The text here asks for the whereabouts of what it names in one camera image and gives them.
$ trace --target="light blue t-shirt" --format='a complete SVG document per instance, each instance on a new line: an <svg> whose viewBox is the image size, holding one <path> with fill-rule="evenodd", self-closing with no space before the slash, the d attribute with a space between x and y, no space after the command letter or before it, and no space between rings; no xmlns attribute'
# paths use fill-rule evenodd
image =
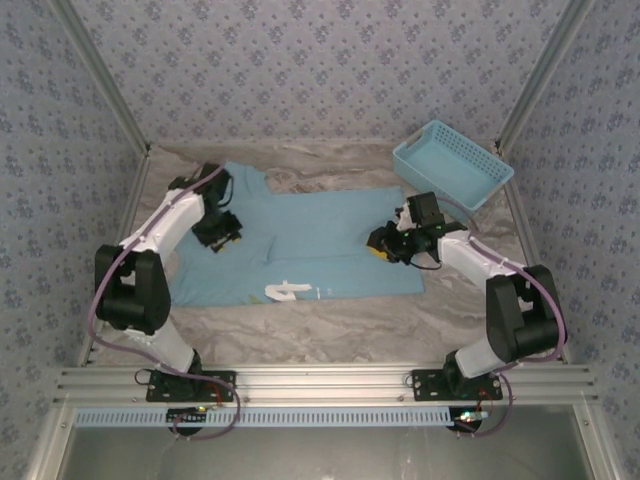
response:
<svg viewBox="0 0 640 480"><path fill-rule="evenodd" d="M399 295L424 291L420 272L391 264L366 247L372 230L393 219L400 187L273 194L265 174L228 162L234 178L229 210L242 239L214 253L189 231L176 247L174 305L223 306L272 302L267 285L310 284L299 299Z"/></svg>

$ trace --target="marble surface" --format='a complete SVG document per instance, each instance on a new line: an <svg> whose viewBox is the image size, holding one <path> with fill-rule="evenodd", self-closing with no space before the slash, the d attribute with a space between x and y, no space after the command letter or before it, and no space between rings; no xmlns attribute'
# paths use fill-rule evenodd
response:
<svg viewBox="0 0 640 480"><path fill-rule="evenodd" d="M170 181L204 161L223 158L267 172L276 192L317 192L402 185L392 169L392 145L154 146L134 228L155 210ZM524 262L504 191L474 217L479 237ZM415 258L418 263L429 258ZM174 256L167 273L175 271ZM299 301L234 307L174 307L171 318L205 363L440 362L484 332L484 295L457 271L422 272L425 293ZM108 340L127 344L108 325ZM97 348L95 365L140 364L137 358Z"/></svg>

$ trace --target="cable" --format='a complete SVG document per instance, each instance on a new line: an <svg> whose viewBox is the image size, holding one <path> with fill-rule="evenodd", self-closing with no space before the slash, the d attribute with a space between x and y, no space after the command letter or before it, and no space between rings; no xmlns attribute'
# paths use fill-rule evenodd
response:
<svg viewBox="0 0 640 480"><path fill-rule="evenodd" d="M440 270L442 268L442 263L439 263L437 267L423 267L422 265L418 265L410 261L409 265L413 265L420 270Z"/></svg>
<svg viewBox="0 0 640 480"><path fill-rule="evenodd" d="M538 290L538 292L540 292L540 295L542 295L542 297L545 299L545 301L553 311L553 316L555 317L556 323L558 325L558 343L556 344L556 348L553 350L553 352L547 355L546 357L542 357L542 358L527 357L523 359L523 361L542 363L542 362L551 362L553 360L556 360L560 355L562 355L562 350L564 349L564 342L567 339L567 334L565 331L564 318L562 317L562 313L560 312L560 307L558 307L558 304L553 299L553 297L548 292L548 290L544 288L542 284L538 282L535 278L533 278L530 274L525 272L522 268L518 267L517 265L514 265L513 263L511 263L508 260L505 260L504 258L498 257L497 255L494 255L493 253L483 249L481 246L479 246L476 243L476 239L471 235L469 236L469 245L471 245L471 247L476 252L478 252L485 258L488 258L489 260L492 260L497 263L502 263L509 270L512 270L513 272L517 273L522 278L524 278L526 281L528 281L531 285L533 285L536 288L536 290Z"/></svg>
<svg viewBox="0 0 640 480"><path fill-rule="evenodd" d="M473 248L476 252L478 252L483 257L493 262L501 263L502 265L507 267L509 270L511 270L514 273L517 273L526 281L528 281L531 285L535 287L536 290L540 292L540 295L542 295L542 298L545 299L545 301L553 311L553 316L555 317L556 323L558 325L558 343L556 344L556 348L553 350L552 353L550 353L545 357L541 357L541 358L527 357L527 358L524 358L522 361L532 362L532 363L543 363L543 362L551 362L553 360L556 360L558 357L560 357L560 355L562 355L562 350L564 349L564 343L567 339L566 325L564 322L564 317L560 312L560 307L558 307L558 304L553 299L553 296L549 293L549 291L546 288L544 288L544 286L540 282L538 282L535 278L533 278L531 275L525 272L522 268L518 267L517 265L514 265L506 258L499 257L493 254L492 252L485 250L478 243L476 243L476 238L473 234L479 233L480 229L478 228L478 224L473 220L473 218L471 218L471 215L466 211L466 209L462 205L460 205L458 202L454 200L449 200L447 198L442 198L442 197L436 197L436 200L438 201L441 200L445 203L453 205L454 207L458 208L464 216L467 217L467 219L469 220L469 231L470 231L469 245L471 245L471 248ZM506 370L513 368L515 365L516 363L508 364L508 365L505 365L504 367L496 369L495 371L504 372Z"/></svg>
<svg viewBox="0 0 640 480"><path fill-rule="evenodd" d="M513 390L511 389L511 383L509 383L509 380L507 380L507 377L505 377L502 373L499 373L498 377L500 377L500 379L504 382L505 386L507 387L507 392L509 394L509 403L507 404L507 411L505 412L504 416L500 419L500 421L494 427L490 428L486 432L480 432L480 433L475 432L471 427L469 427L468 425L465 425L462 422L458 422L458 421L453 422L457 426L469 430L469 433L459 432L462 435L467 435L473 438L488 437L489 435L498 433L506 425L507 420L509 420L509 417L511 416L511 412L513 411Z"/></svg>
<svg viewBox="0 0 640 480"><path fill-rule="evenodd" d="M498 257L497 255L494 255L492 252L486 251L484 248L482 248L480 245L478 245L476 243L476 239L473 236L473 234L474 233L476 233L476 234L479 233L480 229L478 228L478 224L473 220L473 218L471 218L471 215L466 211L466 209L462 205L460 205L458 202L455 202L453 200L449 200L447 198L442 198L442 197L436 197L436 200L443 201L445 203L453 205L454 207L458 208L462 212L462 214L464 216L467 217L467 219L469 220L469 245L471 245L471 247L476 252L478 252L480 255L484 256L485 258L487 258L487 259L489 259L489 260L491 260L493 262L502 263L509 270L513 271L514 273L517 273L522 278L527 280L531 285L533 285L533 287L535 287L540 292L540 295L542 295L542 297L545 299L545 301L547 302L547 304L549 305L549 307L553 311L553 315L554 315L556 323L558 325L558 343L556 344L556 348L554 349L554 351L551 354L549 354L549 355L547 355L545 357L542 357L542 358L527 357L527 358L524 358L522 361L532 362L532 363L542 363L542 362L550 362L550 361L556 360L560 355L562 355L562 350L564 349L564 343L566 341L566 330L565 330L566 326L565 326L565 322L564 322L564 318L562 316L562 313L560 312L560 307L558 307L558 304L554 300L553 296L547 291L546 288L544 288L544 286L542 284L540 284L540 282L538 282L535 278L533 278L531 275L529 275L527 272L525 272L522 268L518 267L517 265L514 265L508 259ZM465 434L465 435L471 435L472 437L482 438L482 437L486 437L488 435L492 435L492 434L498 432L499 430L501 430L502 427L504 427L504 425L506 424L507 420L511 416L511 411L513 409L513 391L511 389L511 384L507 380L507 377L505 377L502 374L502 372L504 372L506 370L509 370L509 369L515 367L516 365L517 365L516 362L510 363L510 364L507 364L507 365L505 365L503 367L497 368L497 369L495 369L493 371L493 373L497 374L502 379L502 381L506 385L507 391L509 393L509 403L507 405L507 411L506 411L504 417L502 417L500 422L498 422L498 424L495 427L491 428L490 430L488 430L486 432L481 432L481 433L471 432L471 433ZM461 422L455 422L455 423L458 426L461 426L461 427L463 427L463 428L465 428L467 430L471 430L469 428L469 426L467 426L467 425L465 425L465 424L463 424Z"/></svg>
<svg viewBox="0 0 640 480"><path fill-rule="evenodd" d="M226 207L227 205L229 205L231 203L231 200L233 200L233 187L234 187L234 183L233 183L233 177L231 177L231 186L230 186L230 190L229 190L229 199L224 202L224 203L219 203L218 204L218 208L222 208L222 207Z"/></svg>
<svg viewBox="0 0 640 480"><path fill-rule="evenodd" d="M234 397L234 399L236 401L236 412L235 412L235 415L234 415L233 419L231 420L231 423L229 423L229 425L227 425L222 430L220 430L218 432L215 432L215 433L212 433L212 434L209 434L209 435L201 435L201 436L197 436L197 437L180 436L181 438L188 438L191 441L194 441L194 440L198 440L198 441L199 440L210 440L210 439L213 439L213 438L218 438L218 437L221 437L222 435L225 435L226 433L230 432L231 430L233 430L235 424L240 419L240 411L241 411L241 408L242 408L240 395L238 394L236 389L233 387L233 385L231 385L231 384L229 384L229 383L227 383L227 382L225 382L223 380L220 380L219 378L207 377L205 375L194 375L194 374L191 374L191 373L185 373L185 372L181 372L179 370L176 370L175 368L171 367L170 365L166 365L166 364L162 363L158 358L154 357L150 353L145 352L144 350L140 350L140 349L135 348L135 347L125 347L125 346L118 345L118 344L115 344L115 343L111 343L111 342L108 342L107 340L102 339L101 337L98 336L98 334L96 332L96 328L95 328L96 310L98 309L98 304L100 303L100 299L104 295L104 291L106 290L107 285L109 284L109 281L113 277L115 271L122 264L122 262L124 262L124 260L127 257L127 255L129 255L129 253L131 253L131 251L133 251L133 249L136 247L136 245L138 245L141 242L141 238L148 236L149 233L153 230L153 228L158 224L158 222L160 222L160 220L162 220L162 218L167 214L167 212L173 208L174 204L176 204L180 200L182 200L182 198L185 195L188 195L193 190L195 190L197 188L200 188L202 185L204 185L205 183L209 182L213 177L215 177L220 172L222 172L222 170L224 169L225 163L226 162L222 162L222 164L218 168L216 168L211 174L207 175L206 177L204 177L201 180L198 180L196 183L194 183L190 187L187 187L184 190L182 190L171 201L169 201L167 203L167 205L165 205L154 217L152 217L149 220L149 223L142 230L142 232L140 233L140 236L138 238L134 239L129 245L127 245L124 248L124 250L120 253L120 255L118 255L116 257L114 262L111 264L111 266L107 270L107 273L105 274L104 278L102 279L102 281L98 285L98 288L96 289L96 294L93 297L93 301L91 302L91 306L89 307L89 314L87 316L87 330L88 330L89 336L96 343L99 343L100 345L102 345L104 347L111 348L113 350L117 350L117 351L120 351L120 352L133 353L135 355L139 355L139 356L149 360L153 364L158 365L162 370L164 370L165 372L168 372L168 373L170 373L172 375L188 378L188 379L191 379L191 380L200 380L200 381L203 381L203 382L213 383L213 384L219 385L222 388L225 388L225 389L227 389L227 390L229 390L231 392L231 394L233 395L233 397Z"/></svg>
<svg viewBox="0 0 640 480"><path fill-rule="evenodd" d="M149 385L149 382L144 383L144 382L141 382L140 380L138 380L138 374L140 372L149 372L149 373L151 373L151 372L153 372L153 370L151 370L150 368L141 368L140 370L138 370L136 373L133 374L133 381L136 382L138 385L143 385L143 386Z"/></svg>
<svg viewBox="0 0 640 480"><path fill-rule="evenodd" d="M213 390L216 392L216 403L220 407L222 406L222 395L220 395L220 387L215 383L212 383L211 386L213 387Z"/></svg>
<svg viewBox="0 0 640 480"><path fill-rule="evenodd" d="M489 408L489 416L491 416L491 414L493 413L493 397L489 394L489 392L487 392L485 388L480 388L478 390L478 393L480 394L480 396L487 397L491 402L491 407ZM479 400L478 405L476 406L476 412L480 411L481 406L482 406L482 400Z"/></svg>

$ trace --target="black mounting bracket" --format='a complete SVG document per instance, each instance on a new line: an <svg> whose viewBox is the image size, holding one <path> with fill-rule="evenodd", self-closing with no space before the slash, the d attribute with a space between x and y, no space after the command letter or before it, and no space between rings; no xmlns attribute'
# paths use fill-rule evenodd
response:
<svg viewBox="0 0 640 480"><path fill-rule="evenodd" d="M234 388L238 378L233 370L205 370L198 375L218 378ZM234 401L233 394L229 390L212 382L189 380L159 370L154 370L149 377L147 402L150 403L231 403Z"/></svg>
<svg viewBox="0 0 640 480"><path fill-rule="evenodd" d="M413 399L416 402L502 400L500 380L493 375L466 379L457 392L451 390L443 370L413 370L411 372Z"/></svg>

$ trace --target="blue plastic basket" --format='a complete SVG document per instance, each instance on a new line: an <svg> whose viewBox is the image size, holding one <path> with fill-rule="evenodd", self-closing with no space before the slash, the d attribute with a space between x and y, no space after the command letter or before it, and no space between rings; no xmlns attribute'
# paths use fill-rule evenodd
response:
<svg viewBox="0 0 640 480"><path fill-rule="evenodd" d="M462 205L473 215L513 177L513 168L444 123L433 120L393 150L394 171L419 192ZM443 203L457 220L466 216Z"/></svg>

